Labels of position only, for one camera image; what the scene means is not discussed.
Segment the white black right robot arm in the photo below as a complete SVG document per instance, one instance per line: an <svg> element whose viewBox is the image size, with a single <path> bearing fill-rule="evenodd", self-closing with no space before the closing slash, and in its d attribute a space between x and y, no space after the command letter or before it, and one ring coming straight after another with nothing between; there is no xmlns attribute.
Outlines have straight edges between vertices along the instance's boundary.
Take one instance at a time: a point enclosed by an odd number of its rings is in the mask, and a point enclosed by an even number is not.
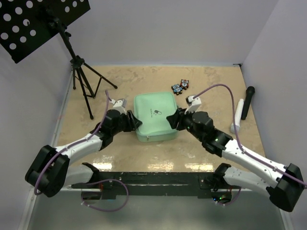
<svg viewBox="0 0 307 230"><path fill-rule="evenodd" d="M185 109L179 108L166 119L172 128L186 130L193 135L207 152L247 169L242 171L222 163L210 180L215 190L227 185L239 186L268 197L284 211L294 210L304 191L299 167L292 163L284 166L240 146L237 140L214 127L207 112L186 113Z"/></svg>

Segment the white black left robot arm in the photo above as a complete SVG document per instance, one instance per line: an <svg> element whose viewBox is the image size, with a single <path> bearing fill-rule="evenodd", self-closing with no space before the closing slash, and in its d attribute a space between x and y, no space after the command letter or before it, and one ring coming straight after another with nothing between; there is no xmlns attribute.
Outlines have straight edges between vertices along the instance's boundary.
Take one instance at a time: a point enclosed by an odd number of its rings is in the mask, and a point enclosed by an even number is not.
<svg viewBox="0 0 307 230"><path fill-rule="evenodd" d="M131 110L126 113L108 110L101 122L85 137L64 146L43 146L29 167L25 180L34 187L36 196L44 194L53 197L62 187L74 184L68 182L71 163L105 149L116 134L135 131L141 125L142 121Z"/></svg>

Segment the mint green medicine case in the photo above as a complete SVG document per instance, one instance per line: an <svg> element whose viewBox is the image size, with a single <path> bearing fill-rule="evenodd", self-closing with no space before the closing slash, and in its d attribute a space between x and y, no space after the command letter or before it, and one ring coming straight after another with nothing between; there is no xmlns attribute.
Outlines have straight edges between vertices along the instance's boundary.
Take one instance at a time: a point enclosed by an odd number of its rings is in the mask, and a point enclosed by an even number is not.
<svg viewBox="0 0 307 230"><path fill-rule="evenodd" d="M170 92L139 94L134 98L134 115L142 121L136 130L140 142L157 142L176 139L178 131L172 129L166 117L177 110L174 95Z"/></svg>

